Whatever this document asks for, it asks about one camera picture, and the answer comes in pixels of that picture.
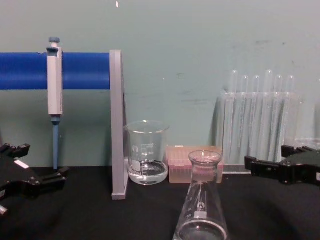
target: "white label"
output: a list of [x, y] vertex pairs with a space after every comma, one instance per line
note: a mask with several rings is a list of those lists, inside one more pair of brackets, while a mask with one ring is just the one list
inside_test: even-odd
[[27, 164], [25, 164], [24, 162], [20, 161], [20, 160], [17, 160], [17, 161], [14, 161], [15, 164], [18, 164], [20, 167], [24, 168], [24, 169], [28, 169], [29, 166]]
[[207, 218], [207, 212], [206, 211], [195, 211], [194, 217], [196, 219], [206, 219]]
[[0, 191], [0, 198], [4, 197], [6, 194], [6, 190]]

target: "pipette tip box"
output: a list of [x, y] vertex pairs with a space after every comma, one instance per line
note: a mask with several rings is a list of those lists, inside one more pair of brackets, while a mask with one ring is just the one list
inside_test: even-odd
[[[169, 182], [183, 184], [191, 182], [192, 163], [189, 160], [189, 153], [198, 150], [213, 151], [221, 154], [221, 148], [217, 146], [167, 146], [165, 160], [169, 167]], [[217, 168], [217, 183], [222, 182], [223, 158]]]

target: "blue foam pipe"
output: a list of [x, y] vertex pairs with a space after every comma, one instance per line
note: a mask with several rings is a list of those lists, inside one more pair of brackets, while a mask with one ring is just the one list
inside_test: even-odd
[[[64, 52], [64, 90], [110, 90], [109, 53]], [[0, 90], [46, 90], [47, 53], [0, 53]]]

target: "pipette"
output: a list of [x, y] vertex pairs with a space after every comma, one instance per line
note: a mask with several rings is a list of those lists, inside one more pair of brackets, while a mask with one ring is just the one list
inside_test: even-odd
[[48, 114], [53, 124], [53, 169], [58, 168], [58, 141], [61, 115], [63, 114], [62, 100], [62, 49], [58, 46], [58, 37], [49, 38], [50, 47], [47, 47], [47, 89]]

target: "teal wall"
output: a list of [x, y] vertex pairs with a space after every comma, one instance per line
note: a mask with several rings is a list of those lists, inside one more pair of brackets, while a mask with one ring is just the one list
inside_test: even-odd
[[[50, 36], [65, 52], [121, 49], [128, 121], [166, 121], [170, 145], [212, 144], [231, 70], [271, 68], [298, 80], [297, 136], [320, 137], [318, 9], [316, 0], [0, 0], [0, 52], [42, 53]], [[110, 94], [64, 94], [60, 161], [109, 164]], [[0, 92], [2, 141], [31, 144], [31, 166], [51, 165], [51, 127], [45, 91]]]

